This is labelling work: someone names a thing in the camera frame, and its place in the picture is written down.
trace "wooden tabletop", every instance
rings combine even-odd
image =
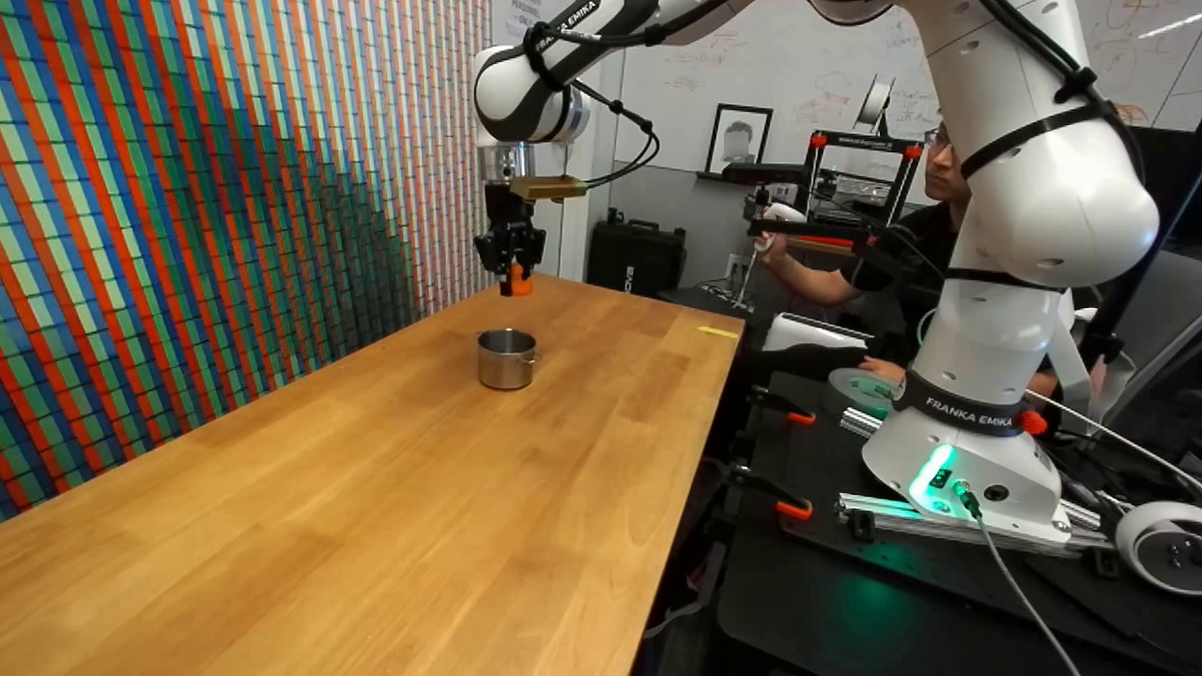
[[[0,671],[629,671],[740,331],[548,278],[427,315],[4,521]]]

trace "person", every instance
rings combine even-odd
[[[725,164],[755,164],[761,157],[752,153],[752,126],[743,122],[732,122],[725,131],[722,131],[722,163],[715,172],[722,172]]]
[[[844,303],[862,290],[887,290],[899,286],[899,303],[907,326],[899,333],[883,333],[872,346],[872,357],[864,357],[864,373],[901,382],[907,365],[920,350],[920,323],[935,312],[943,270],[955,252],[957,226],[970,212],[973,187],[962,177],[962,163],[946,138],[946,128],[941,126],[926,149],[926,196],[935,198],[935,206],[920,206],[907,219],[899,219],[896,228],[872,236],[856,250],[852,265],[837,270],[817,270],[788,256],[788,246],[783,232],[768,232],[761,240],[761,265],[801,302],[812,303]],[[768,223],[803,223],[793,206],[768,206]],[[1053,373],[1038,373],[1033,391],[1053,394],[1057,381]]]

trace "stainless steel cup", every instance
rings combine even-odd
[[[478,343],[478,377],[491,391],[524,391],[535,381],[535,333],[503,326]]]

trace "robotic arm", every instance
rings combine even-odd
[[[524,44],[483,52],[483,146],[516,157],[524,142],[573,142],[586,126],[575,74],[613,48],[695,42],[748,3],[573,3]],[[896,3],[930,48],[973,202],[899,419],[867,440],[864,466],[913,520],[962,529],[983,521],[1010,540],[1066,550],[1060,472],[1018,425],[1025,382],[1060,326],[1062,290],[1136,267],[1154,246],[1157,206],[1092,93],[1074,0],[812,0],[837,28],[872,24]],[[491,226],[478,250],[516,295],[541,256],[535,198],[565,198],[573,187],[516,191],[524,163],[485,164],[511,169],[485,177]]]

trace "striped wall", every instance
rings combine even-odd
[[[485,0],[0,0],[0,520],[485,286]]]

